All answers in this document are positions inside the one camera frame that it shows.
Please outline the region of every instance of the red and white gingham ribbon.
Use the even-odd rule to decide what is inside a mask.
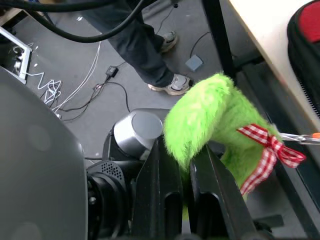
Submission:
[[[268,130],[256,124],[237,129],[238,132],[265,146],[258,166],[241,186],[241,194],[251,192],[258,184],[267,179],[274,169],[277,158],[290,168],[296,168],[306,156],[286,147],[277,140],[276,136],[269,135]]]

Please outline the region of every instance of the orange scissor handle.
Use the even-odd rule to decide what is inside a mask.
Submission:
[[[312,137],[314,139],[320,139],[320,132],[315,132],[314,134],[312,134]]]

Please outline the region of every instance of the gray shoe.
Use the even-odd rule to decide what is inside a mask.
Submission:
[[[174,31],[167,32],[162,36],[164,38],[160,53],[164,54],[170,51],[178,42],[178,36]]]
[[[175,74],[171,84],[165,87],[156,87],[148,84],[148,87],[155,92],[166,91],[167,94],[172,96],[179,96],[185,94],[190,89],[191,79],[187,76]]]

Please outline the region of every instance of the person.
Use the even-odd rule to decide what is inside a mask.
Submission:
[[[88,0],[68,1],[76,3]],[[138,2],[139,0],[116,0],[110,5],[83,11],[81,15],[98,31],[106,33],[123,22]],[[155,34],[154,28],[144,23],[140,13],[124,30],[108,41],[152,91],[165,91],[169,95],[178,96],[189,90],[191,79],[170,71],[162,59],[161,54],[170,51],[178,42],[174,31],[163,36]]]

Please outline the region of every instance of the green furry puppet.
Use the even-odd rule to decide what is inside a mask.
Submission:
[[[277,129],[223,74],[199,82],[176,103],[165,119],[164,139],[185,173],[209,140],[224,144],[221,161],[243,195],[271,174],[277,159],[291,168],[305,159],[283,145]]]

